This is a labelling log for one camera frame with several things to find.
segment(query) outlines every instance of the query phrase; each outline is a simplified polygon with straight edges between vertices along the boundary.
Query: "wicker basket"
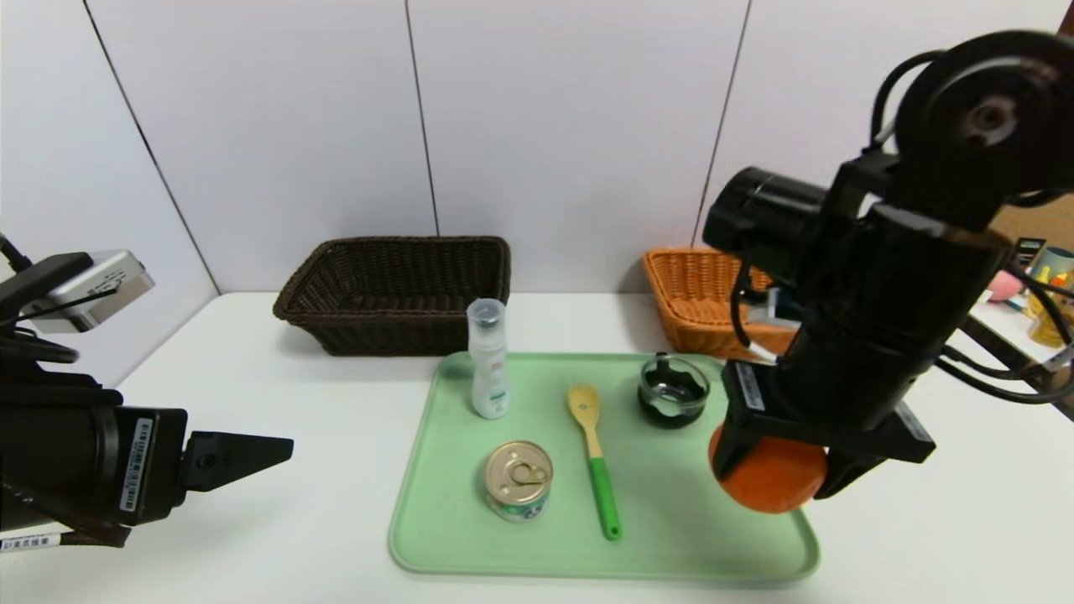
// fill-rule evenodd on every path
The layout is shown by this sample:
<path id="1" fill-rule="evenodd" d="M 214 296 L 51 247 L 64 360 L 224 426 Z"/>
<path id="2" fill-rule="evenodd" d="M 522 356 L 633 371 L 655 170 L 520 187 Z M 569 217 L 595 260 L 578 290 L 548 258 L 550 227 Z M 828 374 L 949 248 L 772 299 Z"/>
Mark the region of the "wicker basket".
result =
<path id="1" fill-rule="evenodd" d="M 499 238 L 359 238 L 321 244 L 273 314 L 330 355 L 442 356 L 466 349 L 466 307 L 507 302 L 510 248 Z"/>
<path id="2" fill-rule="evenodd" d="M 730 298 L 740 262 L 734 256 L 707 248 L 652 249 L 644 256 L 645 273 L 653 286 L 661 320 L 671 346 L 680 353 L 701 353 L 728 359 L 754 360 L 731 328 Z M 772 282 L 753 269 L 754 289 Z M 795 331 L 745 320 L 750 339 L 782 354 Z"/>

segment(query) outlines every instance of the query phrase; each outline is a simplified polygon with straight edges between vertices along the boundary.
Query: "green spoon handle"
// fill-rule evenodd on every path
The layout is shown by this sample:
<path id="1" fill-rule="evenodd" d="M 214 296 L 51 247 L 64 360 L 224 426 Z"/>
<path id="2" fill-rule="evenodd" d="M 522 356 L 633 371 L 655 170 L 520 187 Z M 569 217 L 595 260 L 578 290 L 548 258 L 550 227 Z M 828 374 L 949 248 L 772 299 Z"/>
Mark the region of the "green spoon handle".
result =
<path id="1" fill-rule="evenodd" d="M 615 541 L 623 536 L 623 527 L 619 523 L 615 495 L 611 492 L 611 476 L 603 457 L 590 458 L 590 478 L 593 481 L 593 497 L 597 500 L 597 513 L 600 515 L 600 528 L 605 538 Z"/>

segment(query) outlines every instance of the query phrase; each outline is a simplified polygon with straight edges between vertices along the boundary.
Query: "pull tab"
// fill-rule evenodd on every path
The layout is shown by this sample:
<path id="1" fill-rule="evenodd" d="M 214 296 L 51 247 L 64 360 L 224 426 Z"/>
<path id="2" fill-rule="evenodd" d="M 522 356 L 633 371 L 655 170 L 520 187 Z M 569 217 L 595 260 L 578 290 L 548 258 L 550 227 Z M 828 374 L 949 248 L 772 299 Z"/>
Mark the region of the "pull tab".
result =
<path id="1" fill-rule="evenodd" d="M 548 481 L 548 471 L 543 468 L 534 468 L 525 461 L 512 464 L 508 475 L 511 477 L 511 481 L 520 487 L 525 485 L 543 485 Z"/>

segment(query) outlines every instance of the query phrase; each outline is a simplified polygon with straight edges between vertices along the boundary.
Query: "clear bottle cap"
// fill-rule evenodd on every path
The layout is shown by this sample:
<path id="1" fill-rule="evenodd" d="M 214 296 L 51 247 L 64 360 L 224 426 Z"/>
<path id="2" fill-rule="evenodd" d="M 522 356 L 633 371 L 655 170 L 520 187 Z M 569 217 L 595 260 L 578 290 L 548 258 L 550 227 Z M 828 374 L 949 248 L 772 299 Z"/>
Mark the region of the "clear bottle cap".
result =
<path id="1" fill-rule="evenodd" d="M 470 348 L 498 348 L 506 343 L 507 306 L 495 298 L 479 298 L 466 308 Z"/>

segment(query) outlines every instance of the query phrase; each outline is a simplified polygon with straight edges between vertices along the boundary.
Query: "white table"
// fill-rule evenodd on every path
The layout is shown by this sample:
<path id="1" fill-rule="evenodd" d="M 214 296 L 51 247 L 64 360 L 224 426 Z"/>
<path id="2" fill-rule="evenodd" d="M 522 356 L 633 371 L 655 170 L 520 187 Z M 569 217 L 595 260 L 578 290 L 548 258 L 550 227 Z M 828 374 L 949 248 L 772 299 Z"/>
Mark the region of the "white table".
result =
<path id="1" fill-rule="evenodd" d="M 437 359 L 336 359 L 273 318 L 270 293 L 211 303 L 122 385 L 191 429 L 290 436 L 294 458 L 139 527 L 120 550 L 0 558 L 3 604 L 215 602 L 923 603 L 1074 601 L 1074 426 L 1050 405 L 985 398 L 939 371 L 908 402 L 938 441 L 807 513 L 823 561 L 768 589 L 419 576 L 387 533 Z M 514 350 L 652 351 L 645 296 L 516 294 Z M 983 356 L 967 336 L 953 343 Z M 712 488 L 719 488 L 715 483 Z"/>
<path id="2" fill-rule="evenodd" d="M 1029 336 L 1033 319 L 1021 311 L 1006 304 L 978 302 L 970 311 L 973 318 L 988 326 L 997 335 L 1006 340 L 1015 348 L 1036 362 L 1044 362 L 1056 356 L 1061 348 L 1045 346 Z"/>

